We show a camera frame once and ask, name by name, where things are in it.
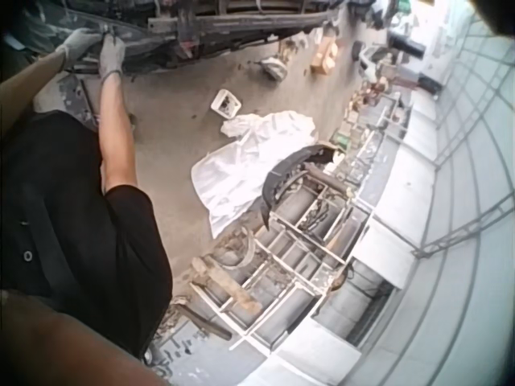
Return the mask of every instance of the hand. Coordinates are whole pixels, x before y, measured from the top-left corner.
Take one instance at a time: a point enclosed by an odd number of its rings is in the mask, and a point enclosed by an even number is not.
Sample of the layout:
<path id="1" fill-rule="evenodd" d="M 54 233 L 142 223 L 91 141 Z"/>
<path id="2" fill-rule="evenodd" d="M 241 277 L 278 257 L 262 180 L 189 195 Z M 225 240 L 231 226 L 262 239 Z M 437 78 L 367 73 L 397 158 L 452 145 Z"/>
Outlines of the hand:
<path id="1" fill-rule="evenodd" d="M 71 67 L 93 44 L 101 40 L 102 34 L 95 30 L 89 28 L 74 30 L 74 32 L 56 48 L 56 51 L 64 52 L 64 62 L 61 69 Z"/>
<path id="2" fill-rule="evenodd" d="M 104 38 L 104 47 L 100 54 L 100 67 L 98 72 L 102 82 L 109 75 L 122 74 L 122 63 L 126 55 L 126 45 L 120 38 L 107 34 Z"/>

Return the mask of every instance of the concrete floor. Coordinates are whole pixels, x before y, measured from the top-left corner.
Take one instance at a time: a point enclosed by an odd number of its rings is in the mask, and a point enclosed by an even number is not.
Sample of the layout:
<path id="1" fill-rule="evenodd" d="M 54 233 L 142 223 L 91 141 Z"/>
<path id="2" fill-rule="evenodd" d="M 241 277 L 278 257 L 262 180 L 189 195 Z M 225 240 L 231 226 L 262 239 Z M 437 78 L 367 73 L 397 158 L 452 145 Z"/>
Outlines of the concrete floor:
<path id="1" fill-rule="evenodd" d="M 355 39 L 377 41 L 379 32 L 353 26 L 343 11 L 336 68 L 329 76 L 312 75 L 316 50 L 292 57 L 280 84 L 268 80 L 254 61 L 272 55 L 277 44 L 247 48 L 171 72 L 138 76 L 124 83 L 126 105 L 138 120 L 135 132 L 138 182 L 151 197 L 164 247 L 174 275 L 174 295 L 187 292 L 188 268 L 194 256 L 215 245 L 208 211 L 191 181 L 192 166 L 231 140 L 220 133 L 223 118 L 209 106 L 220 88 L 231 91 L 243 107 L 239 114 L 294 110 L 313 117 L 319 139 L 329 139 L 340 126 L 344 109 L 361 79 L 350 49 Z M 98 80 L 85 80 L 97 109 Z"/>

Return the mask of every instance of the white tarp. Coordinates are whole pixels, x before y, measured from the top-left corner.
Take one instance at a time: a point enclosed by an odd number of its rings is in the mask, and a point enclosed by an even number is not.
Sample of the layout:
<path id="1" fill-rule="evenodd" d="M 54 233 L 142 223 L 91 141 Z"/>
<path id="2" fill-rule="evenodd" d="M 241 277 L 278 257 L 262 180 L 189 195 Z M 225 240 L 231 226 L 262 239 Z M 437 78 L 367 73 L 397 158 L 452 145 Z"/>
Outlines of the white tarp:
<path id="1" fill-rule="evenodd" d="M 238 139 L 198 161 L 192 181 L 209 210 L 217 237 L 261 195 L 266 175 L 279 161 L 315 139 L 313 119 L 294 111 L 240 115 L 224 122 L 221 132 Z"/>

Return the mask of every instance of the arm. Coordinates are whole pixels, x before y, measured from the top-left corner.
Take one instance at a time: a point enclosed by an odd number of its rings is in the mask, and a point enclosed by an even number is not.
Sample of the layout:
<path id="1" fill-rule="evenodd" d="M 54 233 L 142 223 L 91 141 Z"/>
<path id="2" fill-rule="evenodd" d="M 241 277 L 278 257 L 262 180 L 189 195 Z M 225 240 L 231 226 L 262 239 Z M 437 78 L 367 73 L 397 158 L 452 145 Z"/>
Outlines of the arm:
<path id="1" fill-rule="evenodd" d="M 104 159 L 105 191 L 118 185 L 137 186 L 134 139 L 122 91 L 125 45 L 107 35 L 100 59 L 102 90 L 98 137 Z"/>
<path id="2" fill-rule="evenodd" d="M 122 78 L 112 73 L 101 91 L 100 150 L 104 159 L 105 191 L 118 185 L 137 186 L 134 139 L 123 101 Z"/>
<path id="3" fill-rule="evenodd" d="M 2 137 L 20 118 L 35 95 L 63 67 L 64 51 L 55 51 L 0 84 Z"/>
<path id="4" fill-rule="evenodd" d="M 27 384 L 164 385 L 134 357 L 74 318 L 4 290 L 0 350 Z"/>
<path id="5" fill-rule="evenodd" d="M 20 118 L 35 95 L 63 68 L 71 67 L 101 34 L 79 28 L 56 48 L 56 51 L 31 64 L 19 74 L 0 84 L 0 124 L 3 136 Z"/>

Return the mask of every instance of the white basket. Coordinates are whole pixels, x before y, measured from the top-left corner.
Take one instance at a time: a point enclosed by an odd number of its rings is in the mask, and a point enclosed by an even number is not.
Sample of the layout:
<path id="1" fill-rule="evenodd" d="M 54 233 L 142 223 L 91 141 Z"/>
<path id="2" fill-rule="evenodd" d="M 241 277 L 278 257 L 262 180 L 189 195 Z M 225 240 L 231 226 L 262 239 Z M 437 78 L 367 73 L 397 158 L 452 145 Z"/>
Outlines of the white basket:
<path id="1" fill-rule="evenodd" d="M 233 119 L 239 109 L 241 109 L 241 102 L 224 88 L 217 93 L 215 100 L 211 103 L 211 110 L 225 119 Z"/>

